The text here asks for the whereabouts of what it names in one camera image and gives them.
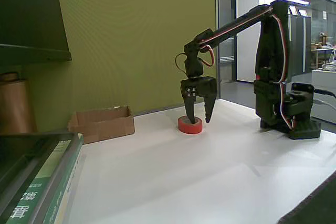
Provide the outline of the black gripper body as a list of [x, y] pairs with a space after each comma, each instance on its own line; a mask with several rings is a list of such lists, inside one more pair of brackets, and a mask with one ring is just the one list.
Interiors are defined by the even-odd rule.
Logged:
[[216, 98], [217, 82], [210, 76], [186, 79], [181, 81], [181, 95], [183, 98]]

